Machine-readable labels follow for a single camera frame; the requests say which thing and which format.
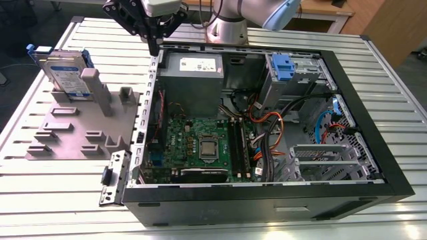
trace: power supply label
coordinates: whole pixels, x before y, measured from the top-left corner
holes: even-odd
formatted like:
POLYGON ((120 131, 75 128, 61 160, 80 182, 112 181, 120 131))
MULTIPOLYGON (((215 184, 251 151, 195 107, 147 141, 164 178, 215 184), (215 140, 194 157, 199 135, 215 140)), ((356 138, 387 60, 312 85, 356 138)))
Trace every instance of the power supply label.
POLYGON ((216 72, 215 59, 183 57, 179 60, 179 70, 190 72, 216 72))
POLYGON ((87 99, 85 97, 91 95, 91 91, 80 78, 79 68, 75 66, 51 66, 51 72, 68 96, 77 100, 87 99))

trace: blue drive latch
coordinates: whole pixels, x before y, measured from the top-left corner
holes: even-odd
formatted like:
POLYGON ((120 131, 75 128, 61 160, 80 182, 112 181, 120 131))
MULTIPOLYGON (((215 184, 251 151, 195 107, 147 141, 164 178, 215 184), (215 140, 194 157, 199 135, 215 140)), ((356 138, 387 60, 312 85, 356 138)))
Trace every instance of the blue drive latch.
POLYGON ((290 81, 295 74, 295 64, 287 54, 272 54, 271 62, 279 81, 290 81))

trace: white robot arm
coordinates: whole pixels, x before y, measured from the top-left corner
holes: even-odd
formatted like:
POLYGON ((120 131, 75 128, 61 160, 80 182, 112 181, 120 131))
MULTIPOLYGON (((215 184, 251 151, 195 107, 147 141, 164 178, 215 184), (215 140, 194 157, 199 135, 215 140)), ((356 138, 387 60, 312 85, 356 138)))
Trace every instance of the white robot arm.
MULTIPOLYGON (((242 45, 247 42, 247 20, 278 31, 290 22, 302 0, 216 0, 207 38, 212 43, 242 45)), ((108 0, 104 12, 131 35, 148 43, 150 54, 159 55, 159 44, 171 36, 187 18, 188 6, 182 0, 108 0), (160 18, 171 15, 162 23, 160 18)))

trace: cable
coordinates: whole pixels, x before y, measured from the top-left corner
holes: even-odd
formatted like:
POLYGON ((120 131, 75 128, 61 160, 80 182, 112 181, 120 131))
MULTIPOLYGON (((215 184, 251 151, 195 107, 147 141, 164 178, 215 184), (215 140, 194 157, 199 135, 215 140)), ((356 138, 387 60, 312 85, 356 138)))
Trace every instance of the cable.
POLYGON ((220 104, 220 105, 218 106, 218 108, 223 111, 223 113, 224 113, 228 117, 236 118, 236 119, 240 117, 240 116, 239 116, 236 113, 234 113, 234 112, 230 110, 230 108, 226 107, 223 104, 220 104))
POLYGON ((319 144, 322 142, 322 139, 320 139, 320 133, 319 133, 319 130, 320 130, 320 124, 322 124, 322 120, 323 120, 323 117, 327 115, 327 114, 332 114, 334 112, 331 110, 327 110, 324 111, 323 113, 320 113, 319 117, 318 117, 318 121, 315 122, 315 127, 314 127, 314 139, 315 139, 315 143, 319 144))
POLYGON ((180 104, 180 103, 178 103, 178 102, 174 102, 174 101, 172 101, 172 102, 170 102, 170 103, 168 103, 168 106, 171 106, 172 104, 175 104, 176 106, 179 106, 180 111, 182 111, 182 114, 178 114, 178 115, 176 115, 176 114, 174 114, 174 115, 172 115, 172 117, 176 117, 176 116, 183 116, 183 117, 186 117, 186 112, 184 112, 184 109, 183 109, 182 104, 180 104))
MULTIPOLYGON (((235 110, 243 115, 243 116, 246 116, 246 114, 250 112, 250 108, 247 108, 247 110, 242 110, 240 108, 239 108, 239 106, 238 106, 238 103, 236 103, 236 101, 235 101, 235 99, 236 99, 236 94, 244 94, 244 93, 251 93, 251 92, 254 92, 255 91, 255 89, 239 89, 239 90, 234 90, 232 91, 232 93, 231 93, 231 95, 230 95, 230 101, 231 101, 231 104, 232 104, 232 106, 234 106, 234 108, 235 108, 235 110)), ((255 96, 256 94, 255 93, 252 93, 251 94, 251 96, 247 98, 247 105, 248 106, 251 106, 251 99, 252 99, 252 97, 255 96)))
MULTIPOLYGON (((280 152, 280 151, 271 151, 271 155, 283 156, 283 155, 286 155, 286 153, 280 152)), ((258 152, 258 154, 255 154, 255 156, 254 156, 254 161, 259 160, 262 157, 263 157, 262 152, 258 152)))
POLYGON ((298 18, 302 19, 302 17, 303 17, 303 5, 299 4, 298 18))
MULTIPOLYGON (((294 99, 286 105, 286 107, 280 111, 280 116, 284 117, 290 113, 292 108, 300 102, 306 101, 307 99, 311 99, 311 98, 330 98, 332 96, 334 96, 334 93, 315 93, 315 94, 300 96, 299 98, 294 99)), ((266 131, 266 135, 264 135, 264 137, 262 139, 262 145, 260 145, 260 151, 262 151, 262 155, 263 155, 262 159, 263 159, 263 162, 266 164, 263 166, 267 166, 267 171, 263 170, 262 180, 267 180, 270 182, 274 181, 272 173, 275 171, 275 164, 274 164, 274 158, 272 158, 271 152, 267 149, 270 148, 270 134, 271 134, 271 131, 274 130, 275 125, 278 124, 278 120, 279 120, 279 118, 275 118, 272 123, 270 124, 268 130, 266 131)))
POLYGON ((212 0, 208 2, 208 15, 212 15, 212 0))
POLYGON ((0 67, 0 69, 7 69, 7 68, 9 68, 9 67, 15 67, 15 66, 35 66, 35 67, 39 67, 39 65, 36 65, 36 64, 29 64, 29 63, 16 63, 16 64, 11 64, 11 65, 7 65, 7 66, 0 67))
MULTIPOLYGON (((274 131, 274 132, 271 132, 270 134, 280 134, 280 128, 276 130, 276 131, 274 131)), ((251 140, 251 147, 252 148, 256 148, 256 142, 259 141, 259 140, 262 140, 262 138, 264 137, 264 135, 266 135, 266 133, 262 133, 256 138, 254 138, 254 140, 251 140)))
POLYGON ((219 18, 219 16, 220 16, 220 12, 222 12, 222 9, 223 9, 223 1, 224 1, 224 0, 220 0, 218 13, 216 13, 212 21, 208 22, 208 24, 203 26, 203 20, 202 20, 202 0, 199 0, 199 18, 200 18, 200 24, 202 24, 202 26, 196 26, 196 25, 194 25, 192 23, 190 23, 191 26, 192 26, 195 29, 199 29, 199 30, 207 29, 207 28, 212 25, 212 23, 215 22, 215 20, 216 20, 216 19, 219 18))
MULTIPOLYGON (((332 125, 328 126, 328 128, 334 128, 334 127, 340 127, 340 128, 346 129, 346 127, 344 127, 343 125, 340 125, 339 123, 335 123, 335 124, 332 124, 332 125)), ((326 144, 327 135, 328 135, 328 129, 326 128, 326 129, 324 129, 324 133, 323 133, 323 135, 322 135, 320 144, 326 144)))
POLYGON ((280 134, 279 134, 279 137, 278 137, 274 145, 270 146, 270 149, 272 150, 272 149, 275 149, 275 148, 278 147, 278 145, 279 145, 279 143, 280 143, 282 135, 283 135, 283 133, 284 133, 284 128, 286 128, 286 126, 284 126, 284 121, 283 121, 283 119, 282 119, 280 113, 278 113, 276 111, 268 112, 268 113, 267 113, 262 118, 259 118, 259 119, 254 118, 254 116, 252 116, 254 103, 252 103, 252 105, 251 105, 250 108, 248 108, 248 118, 251 119, 251 121, 252 121, 254 123, 263 123, 272 115, 275 115, 275 116, 278 117, 279 121, 280 121, 280 134))
POLYGON ((151 142, 154 142, 154 140, 155 140, 155 138, 158 136, 158 131, 159 131, 162 120, 163 120, 163 110, 164 110, 166 98, 163 97, 163 93, 162 93, 160 90, 159 90, 159 95, 160 95, 160 100, 162 100, 160 113, 159 113, 159 119, 158 119, 158 126, 155 128, 155 132, 154 132, 154 135, 152 135, 151 142))

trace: floor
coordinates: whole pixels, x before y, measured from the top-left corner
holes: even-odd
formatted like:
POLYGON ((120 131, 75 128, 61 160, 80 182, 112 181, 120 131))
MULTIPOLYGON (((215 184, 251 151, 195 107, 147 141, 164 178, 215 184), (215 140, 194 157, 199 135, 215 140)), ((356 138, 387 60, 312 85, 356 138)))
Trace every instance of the floor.
MULTIPOLYGON (((100 5, 61 3, 60 6, 61 10, 55 11, 48 1, 35 1, 33 11, 37 17, 37 24, 28 29, 28 33, 32 38, 31 42, 36 46, 56 45, 73 16, 92 18, 108 17, 100 5)), ((203 13, 203 19, 208 18, 207 14, 210 13, 203 13)), ((190 21, 198 23, 198 15, 194 15, 190 21)), ((39 72, 36 66, 20 64, 32 63, 28 56, 20 58, 8 57, 5 53, 0 51, 0 73, 8 79, 8 84, 0 86, 0 131, 8 123, 39 72)), ((398 67, 396 72, 422 106, 427 109, 427 60, 420 61, 416 59, 416 55, 410 55, 404 63, 398 67)))

